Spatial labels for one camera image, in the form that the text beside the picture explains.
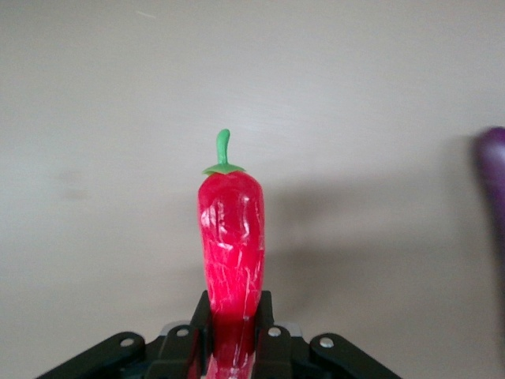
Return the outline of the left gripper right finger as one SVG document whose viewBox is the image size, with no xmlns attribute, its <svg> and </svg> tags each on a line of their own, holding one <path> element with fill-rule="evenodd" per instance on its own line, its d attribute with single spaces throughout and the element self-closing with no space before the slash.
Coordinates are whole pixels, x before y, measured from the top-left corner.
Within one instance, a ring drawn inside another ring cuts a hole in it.
<svg viewBox="0 0 505 379">
<path fill-rule="evenodd" d="M 340 335 L 307 342 L 297 325 L 275 322 L 270 291 L 261 294 L 255 322 L 252 379 L 401 379 Z"/>
</svg>

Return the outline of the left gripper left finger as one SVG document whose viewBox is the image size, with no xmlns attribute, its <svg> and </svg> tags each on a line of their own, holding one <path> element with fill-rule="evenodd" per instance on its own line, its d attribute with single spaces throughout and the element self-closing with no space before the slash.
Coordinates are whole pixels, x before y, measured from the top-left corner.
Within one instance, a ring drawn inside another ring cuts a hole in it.
<svg viewBox="0 0 505 379">
<path fill-rule="evenodd" d="M 135 332 L 120 332 L 37 379 L 200 379 L 208 368 L 210 331 L 204 291 L 190 321 L 165 325 L 150 343 Z"/>
</svg>

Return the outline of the red chili pepper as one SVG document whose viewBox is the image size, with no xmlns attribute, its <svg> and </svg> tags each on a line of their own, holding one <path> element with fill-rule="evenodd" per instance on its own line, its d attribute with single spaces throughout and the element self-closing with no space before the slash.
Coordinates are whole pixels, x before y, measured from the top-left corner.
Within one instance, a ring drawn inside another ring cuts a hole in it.
<svg viewBox="0 0 505 379">
<path fill-rule="evenodd" d="M 218 133 L 217 163 L 204 170 L 197 194 L 213 328 L 207 379 L 248 379 L 264 281 L 264 194 L 253 176 L 229 162 L 229 140 L 228 129 Z"/>
</svg>

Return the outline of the purple eggplant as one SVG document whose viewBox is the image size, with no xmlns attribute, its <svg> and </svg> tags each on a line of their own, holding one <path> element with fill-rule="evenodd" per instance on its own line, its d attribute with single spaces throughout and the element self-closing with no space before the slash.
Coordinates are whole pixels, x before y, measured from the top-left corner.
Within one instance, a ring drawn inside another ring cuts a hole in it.
<svg viewBox="0 0 505 379">
<path fill-rule="evenodd" d="M 493 126 L 479 134 L 474 156 L 492 217 L 497 252 L 505 257 L 505 127 Z"/>
</svg>

